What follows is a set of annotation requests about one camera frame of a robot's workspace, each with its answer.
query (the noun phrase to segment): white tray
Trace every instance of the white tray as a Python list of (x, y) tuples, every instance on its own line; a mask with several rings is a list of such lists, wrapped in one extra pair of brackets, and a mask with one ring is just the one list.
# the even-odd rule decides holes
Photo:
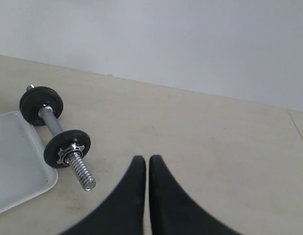
[(0, 213), (51, 189), (58, 173), (43, 158), (44, 146), (20, 112), (0, 115)]

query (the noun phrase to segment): beige floor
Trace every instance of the beige floor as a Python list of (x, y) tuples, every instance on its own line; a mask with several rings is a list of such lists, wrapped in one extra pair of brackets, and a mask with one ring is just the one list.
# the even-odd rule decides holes
[[(0, 56), (0, 114), (27, 84), (62, 96), (64, 129), (92, 138), (84, 192), (69, 169), (49, 192), (0, 214), (0, 235), (52, 235), (78, 222), (118, 183), (135, 154), (161, 154), (206, 210), (246, 235), (303, 235), (303, 114), (213, 95)], [(46, 143), (51, 135), (37, 128)], [(145, 234), (150, 235), (148, 207)]]

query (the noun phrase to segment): black object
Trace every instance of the black object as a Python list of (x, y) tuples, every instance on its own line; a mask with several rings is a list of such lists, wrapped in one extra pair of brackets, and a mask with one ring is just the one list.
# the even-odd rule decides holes
[(44, 151), (45, 162), (54, 168), (67, 167), (67, 165), (57, 163), (59, 160), (58, 153), (60, 148), (69, 147), (72, 143), (85, 147), (82, 158), (85, 157), (91, 147), (91, 139), (85, 132), (81, 130), (64, 131), (53, 137), (46, 145)]
[(153, 235), (239, 235), (204, 211), (187, 195), (161, 156), (151, 157), (149, 171)]
[(112, 193), (62, 235), (143, 235), (146, 163), (135, 156)]
[(34, 87), (26, 91), (20, 99), (20, 111), (24, 119), (34, 126), (44, 126), (38, 116), (43, 105), (52, 107), (53, 114), (59, 118), (63, 111), (63, 101), (59, 94), (49, 87)]

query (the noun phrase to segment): dumbbell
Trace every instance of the dumbbell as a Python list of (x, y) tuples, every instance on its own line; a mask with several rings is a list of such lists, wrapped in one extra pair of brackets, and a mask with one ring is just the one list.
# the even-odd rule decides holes
[(49, 87), (30, 85), (20, 99), (23, 118), (33, 126), (46, 125), (53, 135), (45, 147), (45, 162), (53, 168), (70, 166), (83, 189), (90, 191), (96, 181), (83, 161), (91, 146), (90, 137), (80, 130), (63, 131), (58, 121), (62, 110), (61, 97)]

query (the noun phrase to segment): black pointed object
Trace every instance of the black pointed object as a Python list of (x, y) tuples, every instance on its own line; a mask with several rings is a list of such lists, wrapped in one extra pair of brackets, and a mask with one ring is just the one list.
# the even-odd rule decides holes
[(143, 235), (146, 163), (135, 156), (111, 194), (62, 235)]
[(159, 155), (150, 159), (149, 200), (153, 235), (239, 235), (194, 202)]

